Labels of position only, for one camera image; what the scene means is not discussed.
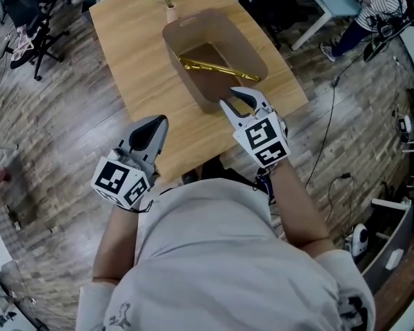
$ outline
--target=beige plastic bin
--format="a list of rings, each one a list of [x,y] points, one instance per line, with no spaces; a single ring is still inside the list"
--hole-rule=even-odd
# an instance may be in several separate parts
[[[259,82],[267,77],[268,69],[261,57],[219,10],[202,10],[169,23],[163,29],[163,38],[172,64],[206,113],[220,109],[219,100],[232,96],[230,87],[252,87],[257,82],[223,72],[186,70],[177,57],[214,63],[259,76]]]

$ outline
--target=white table leg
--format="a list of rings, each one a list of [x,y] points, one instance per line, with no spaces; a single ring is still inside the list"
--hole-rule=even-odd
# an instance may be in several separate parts
[[[325,23],[330,21],[332,15],[326,11],[297,41],[291,46],[291,49],[297,50],[302,44],[308,41]]]
[[[0,143],[0,150],[18,150],[19,145],[16,145],[14,143]]]

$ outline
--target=jeans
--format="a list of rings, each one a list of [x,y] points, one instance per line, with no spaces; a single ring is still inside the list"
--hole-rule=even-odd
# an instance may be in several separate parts
[[[349,50],[353,49],[360,41],[371,35],[369,30],[361,27],[356,21],[353,21],[352,24],[344,32],[340,42],[333,47],[332,54],[334,57],[340,57],[342,54],[348,52]]]

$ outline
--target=white shirt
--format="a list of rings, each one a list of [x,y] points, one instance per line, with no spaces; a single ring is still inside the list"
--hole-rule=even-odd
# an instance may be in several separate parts
[[[372,330],[374,300],[349,253],[280,241],[267,196],[225,179],[161,195],[137,265],[81,289],[78,331]]]
[[[372,26],[371,17],[380,17],[383,21],[391,17],[402,16],[408,8],[406,0],[370,0],[369,6],[364,6],[356,22],[366,30],[377,32],[377,26]]]

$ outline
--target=golden utensil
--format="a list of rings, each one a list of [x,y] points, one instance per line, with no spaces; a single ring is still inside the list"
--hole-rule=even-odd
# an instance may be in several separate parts
[[[203,61],[192,60],[187,58],[178,57],[179,62],[184,65],[186,70],[207,70],[224,72],[225,74],[232,74],[233,76],[241,77],[243,79],[259,82],[260,77],[245,72],[226,68],[225,66],[216,65],[214,63],[205,63]]]

